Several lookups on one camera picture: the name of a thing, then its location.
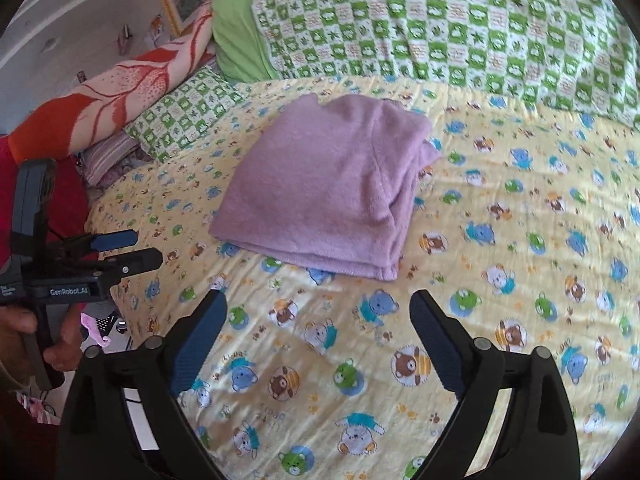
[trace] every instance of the person's hand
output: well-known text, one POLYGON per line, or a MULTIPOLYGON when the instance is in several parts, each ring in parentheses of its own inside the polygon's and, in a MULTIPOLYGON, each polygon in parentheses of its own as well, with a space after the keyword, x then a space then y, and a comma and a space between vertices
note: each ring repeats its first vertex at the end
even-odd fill
MULTIPOLYGON (((0 361, 18 382, 25 383, 33 373, 20 334, 36 331, 33 312, 19 306, 0 306, 0 361)), ((75 370, 82 357, 80 345, 80 307, 73 305, 60 328, 60 340, 43 353, 44 360, 55 370, 75 370)))

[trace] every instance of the purple fleece garment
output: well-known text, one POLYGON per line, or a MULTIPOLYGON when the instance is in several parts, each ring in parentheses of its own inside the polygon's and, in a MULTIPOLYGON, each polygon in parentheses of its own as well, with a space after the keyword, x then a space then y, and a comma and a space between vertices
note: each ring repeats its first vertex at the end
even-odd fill
POLYGON ((418 172, 440 156, 430 132, 390 102, 302 96, 238 165, 209 233, 297 266, 394 280, 418 172))

